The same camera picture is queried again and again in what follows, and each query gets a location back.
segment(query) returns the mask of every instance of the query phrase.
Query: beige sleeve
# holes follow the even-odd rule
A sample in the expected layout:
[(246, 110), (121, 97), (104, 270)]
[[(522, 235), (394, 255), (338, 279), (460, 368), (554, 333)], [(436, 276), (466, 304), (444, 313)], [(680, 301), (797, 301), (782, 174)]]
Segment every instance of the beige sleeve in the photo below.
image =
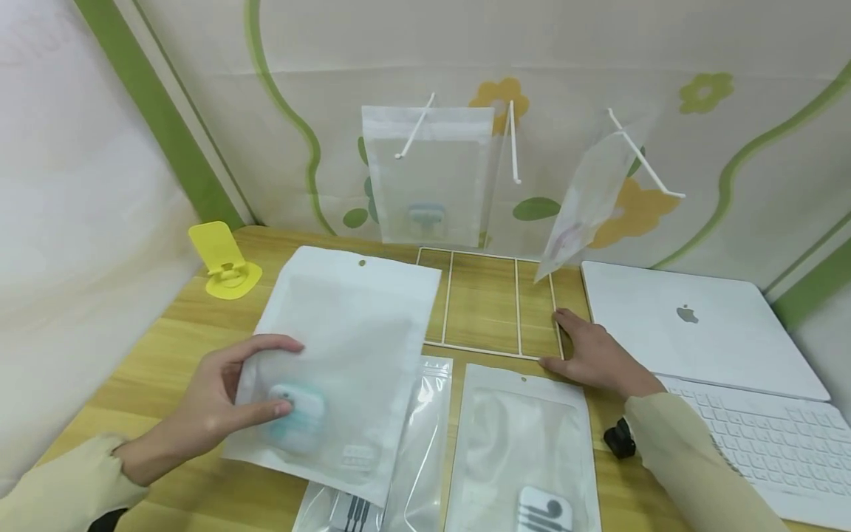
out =
[(681, 398), (669, 393), (630, 398), (625, 417), (644, 466), (695, 532), (788, 532), (724, 460), (704, 421)]
[(30, 470), (0, 499), (0, 530), (85, 532), (105, 513), (137, 504), (147, 488), (130, 482), (112, 455), (125, 441), (98, 436)]

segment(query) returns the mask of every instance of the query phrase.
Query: wooden desk surface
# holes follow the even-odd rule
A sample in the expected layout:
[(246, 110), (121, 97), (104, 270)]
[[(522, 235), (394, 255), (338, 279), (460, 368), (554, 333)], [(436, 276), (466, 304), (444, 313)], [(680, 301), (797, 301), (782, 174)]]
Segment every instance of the wooden desk surface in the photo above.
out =
[[(154, 426), (178, 403), (198, 359), (205, 353), (251, 335), (275, 284), (277, 274), (302, 245), (345, 249), (364, 255), (414, 263), (417, 248), (386, 246), (347, 238), (245, 227), (236, 233), (247, 260), (263, 268), (259, 285), (240, 300), (207, 295), (206, 272), (200, 270), (172, 305), (139, 340), (110, 379), (86, 403), (42, 458), (52, 460), (102, 432), (136, 437)], [(448, 253), (424, 252), (420, 264), (448, 271)], [(517, 346), (514, 272), (509, 261), (456, 255), (449, 304), (447, 342), (512, 351)], [(532, 284), (534, 265), (521, 264), (523, 350), (534, 356), (558, 356), (546, 283)], [(588, 318), (578, 270), (554, 274), (556, 300)], [(437, 302), (444, 301), (443, 276)], [(427, 338), (439, 341), (443, 305), (436, 304)], [(565, 340), (565, 352), (570, 353)], [(537, 363), (424, 346), (425, 354), (454, 359), (452, 406), (443, 476), (445, 518), (449, 480), (458, 433), (461, 393), (468, 363), (544, 375)], [(613, 394), (585, 389), (597, 469), (603, 530), (676, 532), (689, 530), (677, 509), (642, 468), (640, 460), (619, 463), (603, 443), (603, 430), (623, 414)], [(163, 532), (259, 532), (290, 530), (307, 482), (262, 467), (221, 460), (220, 449), (187, 462), (154, 483), (148, 498), (122, 518), (119, 530)], [(817, 527), (789, 523), (792, 530)]]

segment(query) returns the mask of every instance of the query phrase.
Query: white plastic hook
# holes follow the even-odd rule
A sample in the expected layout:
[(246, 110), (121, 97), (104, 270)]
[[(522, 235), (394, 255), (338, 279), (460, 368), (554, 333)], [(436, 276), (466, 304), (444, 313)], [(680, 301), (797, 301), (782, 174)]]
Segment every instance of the white plastic hook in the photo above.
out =
[(621, 126), (620, 122), (618, 122), (618, 119), (614, 117), (614, 111), (612, 111), (611, 107), (609, 107), (608, 109), (608, 117), (612, 119), (612, 122), (614, 122), (614, 125), (618, 128), (618, 134), (623, 136), (626, 139), (626, 142), (629, 143), (630, 148), (632, 148), (632, 150), (635, 152), (636, 157), (638, 157), (638, 160), (641, 161), (641, 164), (644, 165), (644, 168), (647, 169), (647, 173), (650, 174), (650, 178), (656, 183), (656, 186), (659, 188), (659, 190), (662, 191), (662, 193), (666, 196), (673, 196), (679, 198), (686, 197), (685, 194), (682, 194), (680, 192), (671, 192), (668, 190), (668, 187), (665, 186), (665, 183), (663, 183), (661, 179), (659, 179), (659, 176), (656, 174), (656, 171), (653, 170), (653, 167), (650, 166), (650, 163), (648, 163), (647, 159), (644, 158), (644, 154), (641, 153), (641, 150), (638, 149), (636, 143), (632, 141), (630, 136), (624, 131), (623, 126)]
[(517, 171), (517, 127), (514, 124), (514, 100), (508, 102), (508, 120), (505, 121), (505, 132), (511, 130), (511, 171), (515, 184), (520, 185), (520, 174)]
[(396, 158), (401, 159), (408, 155), (408, 149), (411, 147), (411, 142), (414, 142), (414, 137), (417, 135), (417, 131), (420, 129), (420, 125), (423, 123), (423, 119), (426, 118), (426, 112), (428, 108), (431, 107), (431, 103), (434, 102), (434, 93), (431, 93), (431, 98), (428, 99), (428, 103), (423, 107), (423, 112), (420, 114), (420, 119), (417, 120), (417, 125), (414, 126), (414, 131), (411, 131), (411, 136), (408, 137), (408, 142), (405, 143), (405, 147), (402, 148), (402, 153), (397, 153)]

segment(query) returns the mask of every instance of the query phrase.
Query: hand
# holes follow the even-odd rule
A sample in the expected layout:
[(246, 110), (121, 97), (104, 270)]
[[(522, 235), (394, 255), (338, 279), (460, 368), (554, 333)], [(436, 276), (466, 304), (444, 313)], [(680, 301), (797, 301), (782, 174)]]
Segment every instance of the hand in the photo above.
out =
[(614, 390), (624, 399), (665, 392), (652, 373), (633, 358), (601, 325), (588, 323), (566, 308), (553, 313), (559, 326), (574, 343), (569, 360), (544, 357), (544, 368), (581, 384)]
[(289, 414), (287, 401), (234, 405), (243, 362), (256, 352), (304, 346), (283, 335), (256, 335), (208, 353), (195, 370), (186, 393), (167, 418), (141, 437), (118, 447), (123, 472), (147, 486), (183, 462), (214, 449), (229, 434)]

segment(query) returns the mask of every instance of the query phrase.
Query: laptop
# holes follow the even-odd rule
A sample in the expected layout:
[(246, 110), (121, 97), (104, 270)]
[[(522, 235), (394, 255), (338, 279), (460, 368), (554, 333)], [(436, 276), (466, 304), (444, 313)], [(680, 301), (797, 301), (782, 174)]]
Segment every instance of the laptop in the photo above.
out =
[(851, 427), (752, 283), (582, 263), (591, 310), (781, 518), (851, 531)]

